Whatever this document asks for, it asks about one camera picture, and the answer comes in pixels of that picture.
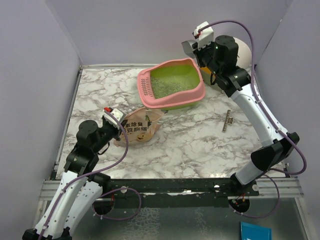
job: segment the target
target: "litter box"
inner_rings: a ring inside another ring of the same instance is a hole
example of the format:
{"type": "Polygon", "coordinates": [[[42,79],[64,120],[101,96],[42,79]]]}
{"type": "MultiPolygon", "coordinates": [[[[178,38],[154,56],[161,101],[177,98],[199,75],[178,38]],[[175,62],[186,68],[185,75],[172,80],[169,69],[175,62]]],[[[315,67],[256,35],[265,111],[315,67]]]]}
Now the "litter box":
{"type": "Polygon", "coordinates": [[[195,105],[205,97],[205,84],[192,58],[170,60],[142,70],[137,87],[144,106],[172,110],[195,105]]]}

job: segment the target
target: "wall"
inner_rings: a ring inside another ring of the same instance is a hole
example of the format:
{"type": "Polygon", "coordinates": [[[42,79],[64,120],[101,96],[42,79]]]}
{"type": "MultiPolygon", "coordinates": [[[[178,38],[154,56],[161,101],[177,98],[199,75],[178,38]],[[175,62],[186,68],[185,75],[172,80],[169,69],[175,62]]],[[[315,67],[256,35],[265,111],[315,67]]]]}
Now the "wall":
{"type": "MultiPolygon", "coordinates": [[[[308,166],[299,176],[320,236],[320,1],[294,0],[257,66],[261,93],[274,115],[300,136],[308,166]]],[[[296,152],[293,171],[302,168],[296,152]]]]}
{"type": "MultiPolygon", "coordinates": [[[[85,65],[184,58],[181,42],[204,21],[234,19],[256,39],[260,58],[291,0],[47,0],[85,65]]],[[[247,43],[238,25],[215,27],[247,43]]]]}
{"type": "Polygon", "coordinates": [[[1,0],[0,33],[0,239],[17,240],[55,162],[80,61],[43,0],[1,0]]]}

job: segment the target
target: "white marble pattern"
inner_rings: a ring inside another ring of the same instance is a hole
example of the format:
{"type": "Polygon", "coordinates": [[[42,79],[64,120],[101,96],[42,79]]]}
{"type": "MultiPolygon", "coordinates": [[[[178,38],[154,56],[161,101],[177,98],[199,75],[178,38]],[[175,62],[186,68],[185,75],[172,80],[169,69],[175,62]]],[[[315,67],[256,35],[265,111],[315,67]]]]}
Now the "white marble pattern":
{"type": "MultiPolygon", "coordinates": [[[[79,124],[88,119],[102,124],[104,107],[129,113],[142,107],[137,75],[142,68],[84,69],[63,146],[57,179],[76,143],[79,124]]],[[[206,86],[205,98],[194,107],[169,111],[161,128],[146,143],[131,146],[122,163],[104,172],[112,178],[216,178],[229,177],[244,166],[261,144],[241,109],[223,93],[206,86]],[[227,110],[233,124],[222,128],[227,110]]],[[[99,156],[95,170],[118,160],[123,147],[111,143],[99,156]]],[[[271,176],[283,176],[273,173],[271,176]]]]}

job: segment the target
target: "purple cable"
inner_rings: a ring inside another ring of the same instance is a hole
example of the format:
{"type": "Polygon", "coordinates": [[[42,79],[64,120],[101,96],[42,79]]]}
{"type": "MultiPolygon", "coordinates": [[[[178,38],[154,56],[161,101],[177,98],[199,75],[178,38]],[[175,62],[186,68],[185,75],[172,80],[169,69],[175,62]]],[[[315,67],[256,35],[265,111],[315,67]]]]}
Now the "purple cable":
{"type": "Polygon", "coordinates": [[[271,216],[272,214],[274,214],[274,213],[278,210],[278,208],[279,208],[279,206],[280,206],[280,192],[279,192],[279,188],[278,188],[276,182],[275,182],[271,177],[269,177],[268,175],[265,175],[265,176],[273,182],[273,184],[274,184],[274,186],[275,186],[275,189],[276,189],[276,193],[277,193],[277,195],[278,195],[277,202],[276,202],[276,205],[275,205],[274,209],[272,209],[269,213],[267,213],[267,214],[265,214],[265,215],[262,215],[262,216],[252,216],[252,215],[248,215],[248,214],[241,213],[241,212],[238,212],[238,211],[234,210],[233,207],[230,206],[230,204],[229,204],[229,207],[232,208],[233,211],[234,211],[236,214],[241,215],[241,216],[244,216],[244,217],[247,217],[247,218],[251,218],[251,219],[263,219],[263,218],[267,218],[267,217],[271,216]]]}
{"type": "Polygon", "coordinates": [[[114,190],[111,190],[111,191],[108,191],[107,193],[104,193],[100,196],[100,198],[104,197],[104,196],[107,196],[109,194],[112,194],[116,191],[120,191],[120,190],[131,190],[131,191],[134,191],[135,194],[138,195],[138,198],[139,198],[139,206],[138,206],[138,209],[137,211],[132,214],[131,216],[127,216],[127,217],[122,217],[122,218],[116,218],[116,217],[111,217],[111,216],[105,216],[105,215],[99,215],[98,213],[96,213],[95,209],[94,209],[94,206],[92,205],[92,210],[94,211],[94,216],[98,216],[100,218],[104,218],[104,219],[109,219],[109,220],[115,220],[115,221],[124,221],[124,220],[129,220],[129,219],[132,219],[133,217],[135,217],[141,210],[141,204],[142,204],[142,200],[141,200],[141,196],[139,194],[139,192],[133,188],[130,188],[130,187],[121,187],[121,188],[117,188],[117,189],[114,189],[114,190]]]}
{"type": "MultiPolygon", "coordinates": [[[[128,149],[129,149],[128,135],[127,135],[124,127],[121,125],[121,123],[120,123],[111,113],[109,113],[109,112],[105,112],[105,113],[106,113],[109,117],[111,117],[111,118],[116,122],[116,124],[119,125],[121,131],[123,132],[123,135],[124,135],[124,138],[125,138],[125,151],[124,151],[122,157],[121,157],[118,161],[116,161],[114,164],[111,164],[110,166],[107,166],[107,167],[105,167],[105,168],[102,168],[102,169],[99,169],[99,170],[96,170],[96,171],[88,172],[88,173],[86,173],[86,174],[83,174],[83,175],[78,176],[78,177],[76,177],[75,179],[71,180],[71,181],[61,190],[63,193],[66,192],[67,188],[70,187],[70,185],[72,185],[74,182],[78,181],[79,179],[82,179],[82,178],[84,178],[84,177],[88,177],[88,176],[91,176],[91,175],[93,175],[93,174],[97,174],[97,173],[106,171],[106,170],[108,170],[108,169],[111,169],[111,168],[113,168],[114,166],[116,166],[116,165],[118,165],[119,163],[121,163],[122,160],[126,157],[126,155],[127,155],[127,153],[128,153],[128,149]]],[[[54,211],[55,211],[55,209],[57,208],[58,203],[59,203],[61,197],[63,196],[63,193],[60,193],[60,194],[58,195],[58,197],[56,198],[56,200],[55,200],[55,202],[54,202],[54,204],[53,204],[53,206],[52,206],[52,209],[51,209],[51,211],[50,211],[50,213],[49,213],[46,221],[44,222],[43,226],[48,226],[48,223],[49,223],[52,215],[54,214],[54,211]]],[[[43,237],[44,233],[45,233],[45,229],[42,229],[41,232],[40,232],[40,234],[39,234],[38,240],[42,240],[42,237],[43,237]]]]}
{"type": "Polygon", "coordinates": [[[279,129],[279,127],[277,126],[277,124],[273,121],[272,117],[269,115],[269,113],[267,112],[267,110],[265,109],[264,105],[262,104],[261,100],[259,99],[259,96],[256,92],[256,89],[255,89],[255,65],[254,65],[254,52],[255,52],[255,46],[254,46],[254,39],[249,31],[249,29],[243,25],[241,22],[238,22],[238,21],[235,21],[235,20],[222,20],[222,21],[216,21],[216,22],[213,22],[213,23],[210,23],[202,28],[200,28],[198,30],[198,33],[200,33],[201,31],[203,31],[204,29],[207,29],[209,27],[212,27],[214,25],[217,25],[217,24],[223,24],[223,23],[235,23],[235,24],[238,24],[240,25],[241,27],[243,27],[246,32],[248,33],[249,35],[249,38],[250,38],[250,42],[251,42],[251,48],[252,48],[252,61],[251,61],[251,89],[252,89],[252,92],[253,92],[253,95],[254,95],[254,98],[255,98],[255,101],[257,102],[257,104],[260,106],[260,108],[262,109],[262,111],[264,112],[264,114],[266,115],[266,117],[268,118],[268,120],[270,121],[270,123],[273,125],[273,127],[276,129],[276,131],[278,133],[281,134],[281,136],[283,136],[293,147],[294,149],[299,153],[299,155],[301,156],[302,158],[302,161],[303,161],[303,167],[300,171],[297,171],[297,172],[289,172],[289,171],[283,171],[283,170],[279,170],[279,169],[276,169],[276,168],[270,168],[270,170],[273,170],[273,171],[277,171],[277,172],[280,172],[280,173],[283,173],[283,174],[288,174],[288,175],[299,175],[299,174],[302,174],[305,172],[305,170],[307,169],[307,160],[306,160],[306,157],[304,156],[304,154],[302,153],[302,151],[298,148],[298,146],[287,136],[287,134],[285,134],[283,131],[281,131],[281,129],[279,129]]]}

